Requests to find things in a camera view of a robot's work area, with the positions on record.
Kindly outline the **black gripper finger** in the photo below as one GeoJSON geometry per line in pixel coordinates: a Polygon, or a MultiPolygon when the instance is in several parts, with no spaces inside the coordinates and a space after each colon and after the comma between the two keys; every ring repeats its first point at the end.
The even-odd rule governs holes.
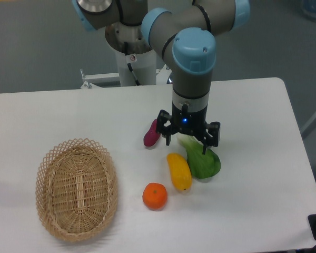
{"type": "Polygon", "coordinates": [[[197,139],[203,144],[202,154],[205,155],[210,147],[218,147],[220,141],[221,124],[218,121],[205,122],[200,129],[197,139]]]}
{"type": "Polygon", "coordinates": [[[167,146],[171,143],[171,136],[178,133],[179,127],[174,123],[173,115],[165,110],[160,110],[157,116],[156,132],[165,138],[167,146]]]}

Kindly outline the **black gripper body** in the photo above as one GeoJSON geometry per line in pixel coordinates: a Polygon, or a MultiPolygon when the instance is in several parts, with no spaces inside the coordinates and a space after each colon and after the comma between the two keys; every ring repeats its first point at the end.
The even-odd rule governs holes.
{"type": "Polygon", "coordinates": [[[179,110],[175,105],[172,105],[172,114],[164,112],[167,117],[167,122],[164,126],[167,128],[164,136],[182,133],[194,137],[205,136],[206,113],[207,106],[200,111],[190,112],[179,110]]]}

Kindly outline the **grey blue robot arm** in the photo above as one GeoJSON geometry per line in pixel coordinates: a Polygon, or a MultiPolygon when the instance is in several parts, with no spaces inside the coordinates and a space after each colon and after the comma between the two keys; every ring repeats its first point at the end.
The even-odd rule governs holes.
{"type": "Polygon", "coordinates": [[[172,112],[160,111],[156,131],[167,142],[176,133],[217,147],[220,124],[208,123],[211,77],[216,61],[215,37],[245,24],[248,1],[193,1],[173,14],[148,8],[147,1],[73,1],[87,30],[114,28],[114,48],[126,55],[153,50],[173,74],[172,112]]]}

